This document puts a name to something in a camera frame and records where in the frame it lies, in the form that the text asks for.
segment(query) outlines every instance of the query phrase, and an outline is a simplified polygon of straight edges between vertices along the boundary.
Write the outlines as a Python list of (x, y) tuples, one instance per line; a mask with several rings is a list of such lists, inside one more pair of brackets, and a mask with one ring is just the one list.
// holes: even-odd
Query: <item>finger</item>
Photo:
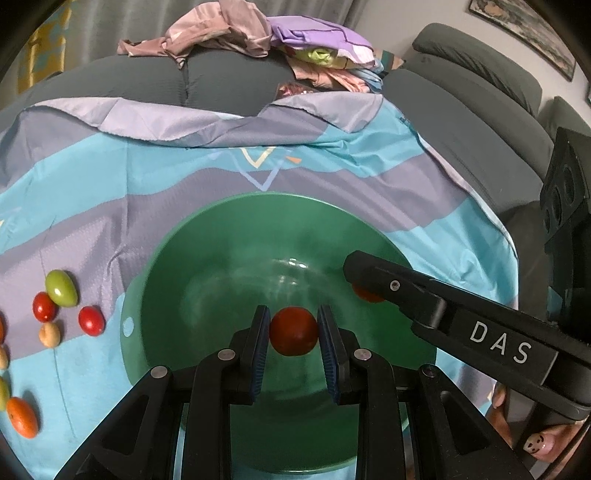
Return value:
[[(553, 462), (568, 446), (580, 428), (581, 425), (579, 423), (550, 427), (543, 432), (531, 435), (523, 448), (538, 460)], [(567, 458), (570, 458), (573, 452), (574, 448)]]
[(492, 393), (492, 406), (495, 408), (499, 408), (501, 405), (503, 405), (503, 403), (505, 403), (506, 396), (507, 389), (504, 385), (497, 382), (495, 385), (495, 389)]
[(489, 423), (493, 426), (493, 428), (501, 435), (504, 441), (511, 446), (512, 439), (511, 439), (511, 430), (509, 429), (509, 424), (505, 419), (505, 415), (502, 408), (494, 408), (491, 407), (486, 412), (486, 418)]
[(579, 445), (581, 444), (582, 441), (583, 441), (583, 438), (581, 438), (575, 445), (573, 445), (570, 452), (562, 459), (562, 461), (556, 466), (556, 468), (554, 468), (554, 471), (550, 474), (550, 476), (548, 477), (548, 480), (556, 479), (558, 474), (562, 471), (562, 469), (566, 466), (566, 464), (569, 462), (571, 457), (574, 455), (576, 449), (579, 448)]

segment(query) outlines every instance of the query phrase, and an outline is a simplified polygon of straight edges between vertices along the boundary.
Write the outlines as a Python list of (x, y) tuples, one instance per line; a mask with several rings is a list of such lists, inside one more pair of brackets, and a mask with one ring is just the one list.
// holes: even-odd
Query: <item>fingernail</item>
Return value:
[(532, 455), (545, 455), (554, 447), (554, 435), (551, 433), (534, 433), (527, 439), (523, 449)]
[(495, 389), (492, 392), (492, 406), (495, 408), (499, 408), (503, 403), (505, 403), (505, 387), (501, 384), (497, 383)]

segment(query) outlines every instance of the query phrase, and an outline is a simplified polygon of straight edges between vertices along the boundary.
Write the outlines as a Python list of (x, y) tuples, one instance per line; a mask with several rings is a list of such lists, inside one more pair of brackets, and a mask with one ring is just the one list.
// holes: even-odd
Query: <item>purple clothing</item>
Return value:
[(299, 15), (268, 17), (271, 24), (271, 45), (287, 45), (302, 49), (325, 47), (337, 50), (339, 57), (347, 57), (355, 63), (374, 62), (374, 51), (365, 38), (349, 28), (326, 20)]

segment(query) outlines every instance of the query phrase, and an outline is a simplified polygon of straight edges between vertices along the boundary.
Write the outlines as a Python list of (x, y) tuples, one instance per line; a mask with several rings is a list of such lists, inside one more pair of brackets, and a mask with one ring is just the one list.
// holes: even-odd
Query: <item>blue bedsheet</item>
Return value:
[[(510, 237), (467, 183), (379, 95), (279, 100), (239, 118), (122, 99), (50, 100), (0, 133), (0, 310), (13, 395), (33, 398), (41, 431), (0, 430), (35, 480), (53, 479), (130, 389), (119, 344), (125, 290), (162, 237), (195, 210), (235, 194), (298, 193), (385, 233), (416, 270), (504, 304), (517, 297)], [(70, 271), (83, 304), (109, 318), (45, 350), (31, 300), (44, 273)], [(438, 352), (437, 363), (486, 408), (492, 381)], [(239, 480), (269, 474), (236, 466)], [(354, 477), (354, 467), (324, 473)]]

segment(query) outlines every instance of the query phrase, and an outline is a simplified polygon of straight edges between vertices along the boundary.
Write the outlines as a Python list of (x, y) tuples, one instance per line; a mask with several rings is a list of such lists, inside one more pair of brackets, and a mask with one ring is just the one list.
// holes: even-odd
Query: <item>yellow curtain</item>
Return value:
[(18, 93), (64, 71), (66, 31), (76, 1), (66, 0), (27, 41), (19, 60)]

